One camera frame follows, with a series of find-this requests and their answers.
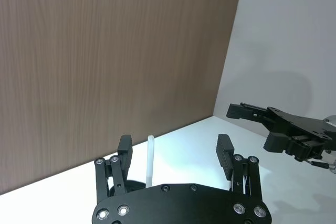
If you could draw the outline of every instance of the white tube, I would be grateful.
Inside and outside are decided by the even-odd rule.
[[[154,136],[149,135],[147,141],[146,188],[151,187],[153,183],[153,166],[154,166]]]

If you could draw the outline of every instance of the wood grain wall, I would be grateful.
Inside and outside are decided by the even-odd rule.
[[[0,194],[211,116],[237,2],[0,0]]]

